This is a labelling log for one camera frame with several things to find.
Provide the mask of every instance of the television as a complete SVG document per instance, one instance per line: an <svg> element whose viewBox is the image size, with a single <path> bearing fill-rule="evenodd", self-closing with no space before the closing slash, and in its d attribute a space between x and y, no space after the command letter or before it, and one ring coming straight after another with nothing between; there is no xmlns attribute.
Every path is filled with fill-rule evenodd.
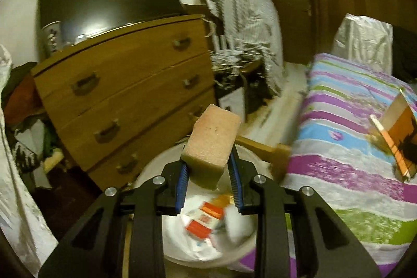
<svg viewBox="0 0 417 278"><path fill-rule="evenodd" d="M47 55L118 27L186 14L180 0L38 0L38 6Z"/></svg>

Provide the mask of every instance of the striped bedsheet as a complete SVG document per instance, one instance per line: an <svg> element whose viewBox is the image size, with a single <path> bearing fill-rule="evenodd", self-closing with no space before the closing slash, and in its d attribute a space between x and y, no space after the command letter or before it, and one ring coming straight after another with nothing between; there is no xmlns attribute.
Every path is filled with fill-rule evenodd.
<svg viewBox="0 0 417 278"><path fill-rule="evenodd" d="M404 82L329 54L316 56L283 186L312 186L350 227L383 275L417 233L417 185L394 178L394 157L366 139L369 115L381 116Z"/></svg>

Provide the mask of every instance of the metal bolt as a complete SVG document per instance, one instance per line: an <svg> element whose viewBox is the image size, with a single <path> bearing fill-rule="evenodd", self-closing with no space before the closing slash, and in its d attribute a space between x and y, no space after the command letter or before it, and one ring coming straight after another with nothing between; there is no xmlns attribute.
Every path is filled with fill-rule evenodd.
<svg viewBox="0 0 417 278"><path fill-rule="evenodd" d="M117 189L116 188L107 188L104 191L104 193L105 193L106 196L112 197L112 196L114 196L117 193Z"/></svg>
<svg viewBox="0 0 417 278"><path fill-rule="evenodd" d="M312 196L314 194L314 189L310 188L309 186L304 186L301 189L301 192L303 192L303 194L305 194L306 196Z"/></svg>
<svg viewBox="0 0 417 278"><path fill-rule="evenodd" d="M264 182L266 182L266 178L263 175L256 175L254 177L254 182L258 184L263 184Z"/></svg>
<svg viewBox="0 0 417 278"><path fill-rule="evenodd" d="M156 176L153 178L152 182L156 185L161 185L161 184L164 184L165 178L162 176Z"/></svg>

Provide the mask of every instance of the wooden floor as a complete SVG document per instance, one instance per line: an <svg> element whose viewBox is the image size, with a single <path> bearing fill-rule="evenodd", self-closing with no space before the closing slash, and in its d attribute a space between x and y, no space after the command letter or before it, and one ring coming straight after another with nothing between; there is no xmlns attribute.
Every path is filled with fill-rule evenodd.
<svg viewBox="0 0 417 278"><path fill-rule="evenodd" d="M240 135L269 146L291 145L297 135L298 116L307 93L306 70L303 64L285 63L287 80L281 97L250 114Z"/></svg>

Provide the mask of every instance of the dresser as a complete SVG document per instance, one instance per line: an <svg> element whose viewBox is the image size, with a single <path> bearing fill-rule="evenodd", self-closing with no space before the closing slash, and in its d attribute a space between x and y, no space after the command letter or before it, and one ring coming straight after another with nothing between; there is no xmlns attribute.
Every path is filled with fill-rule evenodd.
<svg viewBox="0 0 417 278"><path fill-rule="evenodd" d="M102 190L132 181L215 103L201 15L106 32L32 75L65 149Z"/></svg>

